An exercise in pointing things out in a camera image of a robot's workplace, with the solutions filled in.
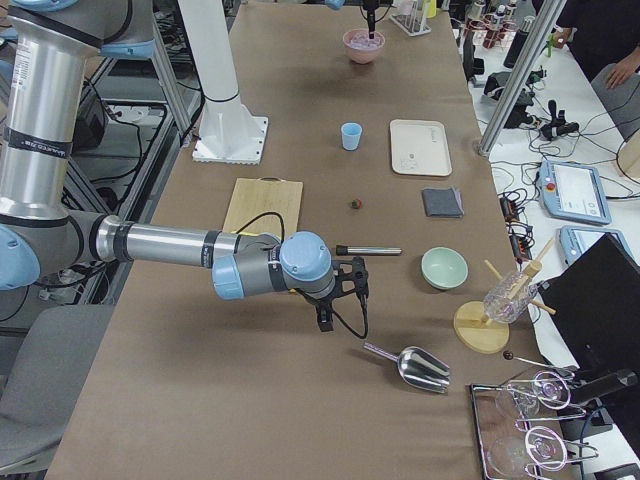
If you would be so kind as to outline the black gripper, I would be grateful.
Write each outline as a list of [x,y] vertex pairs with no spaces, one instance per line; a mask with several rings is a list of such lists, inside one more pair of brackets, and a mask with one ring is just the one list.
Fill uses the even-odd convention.
[[380,7],[379,0],[363,0],[362,7],[368,26],[369,39],[374,39],[376,31],[376,10]]
[[351,260],[332,262],[334,284],[329,293],[320,299],[314,300],[316,321],[321,332],[330,332],[334,329],[333,320],[339,322],[351,333],[358,334],[343,317],[334,309],[333,301],[355,294],[363,316],[362,334],[369,333],[368,322],[368,271],[362,257],[356,256]]

